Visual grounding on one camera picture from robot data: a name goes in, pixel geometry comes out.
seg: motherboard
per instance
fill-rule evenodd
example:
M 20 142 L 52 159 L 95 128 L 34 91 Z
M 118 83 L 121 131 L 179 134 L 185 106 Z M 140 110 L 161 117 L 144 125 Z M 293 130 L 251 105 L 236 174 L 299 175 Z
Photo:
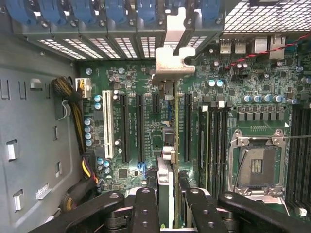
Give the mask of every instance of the motherboard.
M 145 186 L 178 127 L 178 169 L 190 186 L 213 197 L 227 190 L 285 196 L 287 137 L 294 107 L 310 98 L 311 57 L 286 50 L 281 61 L 259 57 L 225 68 L 239 58 L 204 53 L 195 74 L 172 87 L 176 101 L 152 84 L 154 61 L 81 63 L 80 79 L 91 86 L 83 112 L 98 192 Z

